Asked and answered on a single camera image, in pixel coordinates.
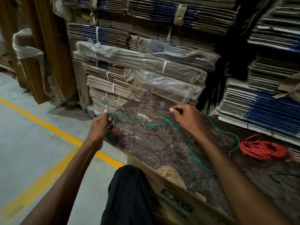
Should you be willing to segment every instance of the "coil of red cord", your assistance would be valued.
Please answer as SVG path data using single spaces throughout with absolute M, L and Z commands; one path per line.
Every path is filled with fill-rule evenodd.
M 249 139 L 255 136 L 260 136 L 260 134 L 250 136 L 240 143 L 240 149 L 244 154 L 259 160 L 269 160 L 283 158 L 287 155 L 287 152 L 290 152 L 291 159 L 287 159 L 286 161 L 294 160 L 293 153 L 289 149 L 276 143 L 260 139 L 248 142 Z

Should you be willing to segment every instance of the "leg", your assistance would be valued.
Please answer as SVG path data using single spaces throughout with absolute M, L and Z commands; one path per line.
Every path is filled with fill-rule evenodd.
M 108 187 L 100 225 L 153 225 L 153 210 L 145 174 L 132 165 L 120 167 Z

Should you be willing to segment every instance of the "marbled brown tabletop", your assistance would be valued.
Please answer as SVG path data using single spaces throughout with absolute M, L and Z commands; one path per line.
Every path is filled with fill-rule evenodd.
M 165 121 L 176 123 L 169 108 L 175 103 L 150 92 L 145 92 L 130 100 L 114 114 L 126 115 L 144 125 L 155 125 Z M 218 119 L 211 118 L 216 127 L 236 134 L 242 141 L 255 132 L 243 129 Z M 208 118 L 204 125 L 214 142 L 226 153 L 234 149 L 237 139 L 215 129 Z M 119 149 L 158 169 L 161 166 L 173 167 L 185 182 L 187 189 L 198 192 L 207 201 L 234 217 L 233 211 L 221 188 L 215 172 L 208 172 L 191 155 L 185 136 L 169 124 L 155 128 L 142 127 L 125 117 L 116 118 L 116 127 L 120 131 L 109 142 Z M 213 169 L 201 146 L 190 136 L 193 154 L 208 169 Z M 252 159 L 236 150 L 234 160 L 246 175 L 267 195 L 269 195 L 284 213 L 296 224 L 300 224 L 300 165 L 296 162 L 269 160 L 266 162 Z

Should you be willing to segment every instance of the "yellow floor marking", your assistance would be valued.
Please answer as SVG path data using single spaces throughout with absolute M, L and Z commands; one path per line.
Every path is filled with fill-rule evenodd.
M 22 114 L 23 116 L 27 117 L 28 119 L 34 121 L 35 123 L 43 126 L 44 128 L 50 130 L 51 132 L 55 133 L 56 135 L 66 139 L 67 141 L 71 142 L 72 144 L 75 144 L 78 147 L 81 147 L 81 145 L 83 144 L 83 142 L 81 142 L 80 140 L 77 140 L 76 138 L 70 136 L 69 134 L 61 131 L 60 129 L 50 125 L 49 123 L 43 121 L 42 119 L 32 115 L 31 113 L 28 113 L 26 110 L 14 105 L 13 103 L 3 99 L 0 97 L 0 103 L 5 104 L 6 106 L 8 106 L 10 109 L 13 109 L 14 111 L 17 111 L 18 113 Z M 114 166 L 115 168 L 119 168 L 121 166 L 123 166 L 123 164 L 121 164 L 120 162 L 110 158 L 109 156 L 103 154 L 102 152 L 97 152 L 96 153 L 96 157 L 98 157 L 99 159 L 103 160 L 104 162 L 107 162 L 108 164 L 110 164 L 111 166 Z
M 73 159 L 78 151 L 78 147 L 71 151 L 58 164 L 52 167 L 46 174 L 36 180 L 28 189 L 13 199 L 0 212 L 1 217 L 5 220 L 11 220 L 23 212 L 34 200 L 36 200 L 44 191 L 46 191 L 62 173 Z

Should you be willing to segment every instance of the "green wire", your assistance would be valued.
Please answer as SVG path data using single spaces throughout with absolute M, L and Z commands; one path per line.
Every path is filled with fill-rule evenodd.
M 157 127 L 157 126 L 165 125 L 166 123 L 169 123 L 173 128 L 175 128 L 175 129 L 177 129 L 178 131 L 182 132 L 180 129 L 178 129 L 178 128 L 175 127 L 175 126 L 180 126 L 180 125 L 170 122 L 166 117 L 164 117 L 164 118 L 165 118 L 165 121 L 164 121 L 163 123 L 158 124 L 158 125 L 151 125 L 151 126 L 149 126 L 149 125 L 142 125 L 141 123 L 139 123 L 139 122 L 137 122 L 137 121 L 131 119 L 130 117 L 125 116 L 125 115 L 114 115 L 114 114 L 112 114 L 112 113 L 109 113 L 109 115 L 108 115 L 108 117 L 114 117 L 114 116 L 126 117 L 126 118 L 130 119 L 131 121 L 134 121 L 135 123 L 137 123 L 137 124 L 139 124 L 139 125 L 141 125 L 141 126 L 143 126 L 143 127 L 148 127 L 148 128 L 151 128 L 151 129 L 152 129 L 152 128 L 155 128 L 155 127 Z M 229 133 L 229 134 L 235 136 L 235 137 L 238 139 L 238 146 L 237 146 L 235 149 L 229 151 L 228 157 L 230 157 L 231 152 L 237 150 L 237 149 L 239 148 L 239 146 L 240 146 L 240 140 L 239 140 L 238 136 L 235 135 L 235 134 L 233 134 L 233 133 L 225 132 L 225 131 L 222 131 L 222 130 L 218 129 L 218 128 L 212 123 L 212 121 L 210 120 L 210 117 L 209 117 L 209 116 L 208 116 L 208 118 L 209 118 L 210 123 L 211 123 L 211 124 L 213 125 L 213 127 L 215 127 L 217 130 L 219 130 L 219 131 L 221 131 L 221 132 L 223 132 L 223 133 Z M 192 152 L 192 148 L 191 148 L 191 146 L 190 146 L 190 141 L 189 141 L 188 137 L 187 137 L 184 133 L 183 133 L 183 135 L 186 137 L 188 146 L 189 146 L 189 148 L 190 148 L 190 153 L 191 153 L 192 156 L 198 161 L 198 163 L 200 163 L 200 165 L 201 165 L 206 171 L 215 171 L 215 170 L 208 170 L 208 169 L 207 169 L 207 168 L 206 168 L 206 167 L 205 167 L 205 166 L 204 166 L 204 165 L 203 165 L 203 164 L 202 164 L 202 163 L 194 156 L 194 154 L 193 154 L 193 152 Z M 110 138 L 109 131 L 107 131 L 106 138 L 107 138 L 107 139 Z

